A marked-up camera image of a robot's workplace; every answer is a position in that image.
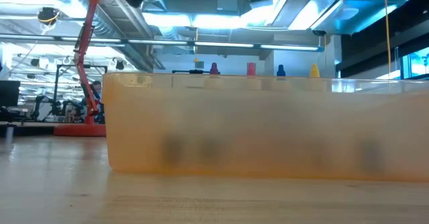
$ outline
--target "red robotic arm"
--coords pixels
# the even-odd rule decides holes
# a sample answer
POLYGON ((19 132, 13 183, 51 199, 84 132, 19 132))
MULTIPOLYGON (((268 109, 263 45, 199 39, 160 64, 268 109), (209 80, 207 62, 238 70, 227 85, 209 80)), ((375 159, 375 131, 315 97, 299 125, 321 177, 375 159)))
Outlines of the red robotic arm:
MULTIPOLYGON (((89 0, 88 12, 86 13, 86 19, 82 30, 80 31, 79 39, 75 45, 74 51, 74 63, 77 67, 77 71, 80 77, 80 84, 82 85, 82 89, 84 91, 86 106, 87 106, 87 114, 85 118, 85 123, 93 124, 94 123, 94 115, 96 115, 99 110, 97 108, 97 103, 94 100, 94 95, 91 90, 91 87, 88 82, 88 78, 86 77, 85 69, 84 69, 84 57, 86 53, 86 49, 88 49, 89 42, 91 36, 93 34, 93 19, 95 15, 95 10, 97 9, 97 4, 100 0, 89 0)), ((126 0, 128 4, 132 7, 138 7, 143 0, 126 0)))
POLYGON ((80 77, 80 85, 82 86, 85 99, 86 99, 86 118, 85 123, 93 124, 94 115, 96 115, 99 110, 97 108, 97 103, 94 100, 93 91, 89 85, 88 78, 86 77, 84 69, 84 57, 86 54, 86 49, 88 49, 91 35, 93 34, 93 20, 95 15, 95 10, 97 9, 97 3, 100 0, 89 0, 88 12, 86 13, 86 19, 83 24, 82 30, 80 32, 79 40, 76 43, 75 54, 74 54, 74 63, 77 68, 77 72, 80 77))

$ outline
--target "orange plastic container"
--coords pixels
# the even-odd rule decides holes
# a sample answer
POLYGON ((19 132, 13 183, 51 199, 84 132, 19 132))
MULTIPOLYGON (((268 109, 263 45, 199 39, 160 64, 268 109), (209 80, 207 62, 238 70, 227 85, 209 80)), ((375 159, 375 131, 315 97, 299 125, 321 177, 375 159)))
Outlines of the orange plastic container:
POLYGON ((429 84, 108 73, 113 170, 429 181, 429 84))

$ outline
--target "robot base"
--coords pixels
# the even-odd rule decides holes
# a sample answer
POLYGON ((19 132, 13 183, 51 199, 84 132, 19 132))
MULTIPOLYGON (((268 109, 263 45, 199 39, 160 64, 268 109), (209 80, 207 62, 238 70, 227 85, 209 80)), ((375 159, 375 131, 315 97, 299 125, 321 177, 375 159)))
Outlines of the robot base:
POLYGON ((54 128, 55 136, 70 137, 105 137, 104 124, 62 124, 54 128))

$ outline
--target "wooden table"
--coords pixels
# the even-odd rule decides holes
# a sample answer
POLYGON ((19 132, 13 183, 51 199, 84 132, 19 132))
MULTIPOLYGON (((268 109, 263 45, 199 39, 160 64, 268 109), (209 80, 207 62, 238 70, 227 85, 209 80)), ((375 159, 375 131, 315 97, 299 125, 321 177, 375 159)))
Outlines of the wooden table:
POLYGON ((111 172, 103 138, 0 139, 0 223, 429 223, 429 184, 111 172))

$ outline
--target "pink bottle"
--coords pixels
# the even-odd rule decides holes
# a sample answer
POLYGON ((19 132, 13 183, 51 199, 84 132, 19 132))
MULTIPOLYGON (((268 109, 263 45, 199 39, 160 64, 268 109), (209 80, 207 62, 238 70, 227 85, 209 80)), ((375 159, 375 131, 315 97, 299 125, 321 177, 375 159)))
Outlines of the pink bottle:
POLYGON ((210 69, 210 74, 220 74, 219 71, 217 70, 217 63, 215 63, 215 62, 212 63, 212 68, 210 69))
POLYGON ((247 63, 247 76, 256 76, 256 63, 247 63))

